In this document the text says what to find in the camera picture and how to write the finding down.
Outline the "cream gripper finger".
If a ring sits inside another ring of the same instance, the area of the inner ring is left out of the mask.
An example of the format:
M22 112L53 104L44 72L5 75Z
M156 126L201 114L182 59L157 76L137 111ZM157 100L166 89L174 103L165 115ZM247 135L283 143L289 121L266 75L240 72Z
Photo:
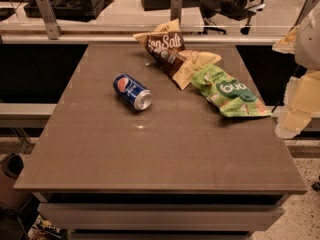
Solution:
M272 46L272 50L282 54L294 54L298 30L298 26L293 27L283 38Z
M308 70L301 78L291 77L285 91L284 107L275 133L283 139L300 134L320 112L320 71Z

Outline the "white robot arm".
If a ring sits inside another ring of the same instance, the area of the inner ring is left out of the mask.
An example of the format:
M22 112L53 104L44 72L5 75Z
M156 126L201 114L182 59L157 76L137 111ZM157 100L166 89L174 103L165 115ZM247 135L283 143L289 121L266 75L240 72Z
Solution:
M295 62L307 69L300 78L290 77L277 119L276 135L291 139L320 112L320 13L308 13L272 49L293 54Z

